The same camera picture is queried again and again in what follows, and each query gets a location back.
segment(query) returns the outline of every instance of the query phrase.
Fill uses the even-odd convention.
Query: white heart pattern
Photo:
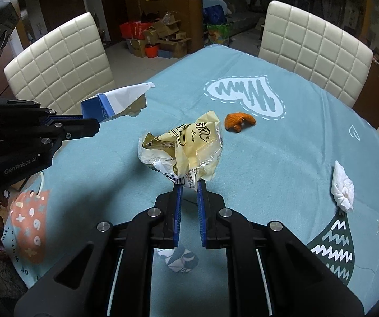
[[[221,102],[239,102],[245,110],[273,118],[283,119],[286,115],[285,105],[269,86],[267,76],[226,77],[207,82],[205,95]]]
[[[352,138],[357,138],[358,141],[360,140],[360,136],[358,135],[354,125],[351,125],[351,127],[349,128],[349,134]]]

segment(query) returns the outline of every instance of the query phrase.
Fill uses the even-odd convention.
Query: metal screw
[[[100,232],[107,231],[108,229],[110,229],[110,223],[106,221],[102,221],[97,224],[97,230],[99,230]]]
[[[269,226],[273,231],[280,231],[283,228],[282,224],[278,221],[271,222]]]
[[[232,216],[232,210],[229,209],[229,208],[223,208],[219,211],[219,214],[222,216],[222,217],[230,217]]]
[[[152,207],[151,209],[149,209],[147,211],[147,214],[150,216],[150,217],[157,217],[158,215],[161,214],[161,211],[157,208],[157,207]]]

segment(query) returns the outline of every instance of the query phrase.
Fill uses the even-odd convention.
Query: pile of cardboard boxes
[[[191,38],[187,38],[187,33],[179,30],[178,23],[173,15],[170,16],[169,23],[157,21],[152,27],[143,31],[144,40],[131,39],[131,45],[135,56],[145,57],[146,44],[158,45],[160,57],[181,58],[187,52],[187,44]]]

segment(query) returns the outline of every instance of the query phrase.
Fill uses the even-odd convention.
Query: orange peel
[[[252,125],[256,124],[256,120],[251,114],[244,112],[229,113],[225,118],[225,129],[233,129],[236,132],[240,132],[242,130],[242,124],[244,122],[248,122]]]

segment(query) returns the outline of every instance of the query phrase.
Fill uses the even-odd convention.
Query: tablecloth
[[[367,312],[379,299],[379,134],[352,109],[302,77],[213,45],[150,79],[147,108],[70,141],[11,209],[4,245],[32,286],[99,221],[126,222],[172,183],[137,158],[138,138],[246,111],[257,124],[223,129],[207,188],[249,220],[283,222],[348,285]],[[330,194],[335,160],[354,182],[354,211]],[[151,316],[227,316],[225,251],[201,246],[196,196],[184,192],[180,247],[154,255]]]

